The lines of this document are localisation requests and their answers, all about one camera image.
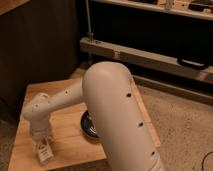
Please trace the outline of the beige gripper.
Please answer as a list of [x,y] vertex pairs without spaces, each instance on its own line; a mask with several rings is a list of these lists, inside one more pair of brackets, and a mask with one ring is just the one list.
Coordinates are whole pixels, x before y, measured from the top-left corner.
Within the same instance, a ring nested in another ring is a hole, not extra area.
[[46,139],[49,143],[49,145],[53,145],[55,142],[55,139],[53,137],[51,130],[45,130],[45,131],[31,131],[31,138],[33,140],[32,146],[33,146],[33,152],[35,154],[38,153],[39,150],[39,143],[41,140]]

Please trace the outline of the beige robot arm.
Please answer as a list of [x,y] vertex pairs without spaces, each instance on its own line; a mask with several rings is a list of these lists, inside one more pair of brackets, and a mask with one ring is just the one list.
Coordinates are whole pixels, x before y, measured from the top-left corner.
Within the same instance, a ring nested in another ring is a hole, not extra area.
[[51,132],[51,113],[85,103],[112,171],[166,171],[139,108],[126,66],[99,62],[55,95],[40,93],[22,109],[33,139]]

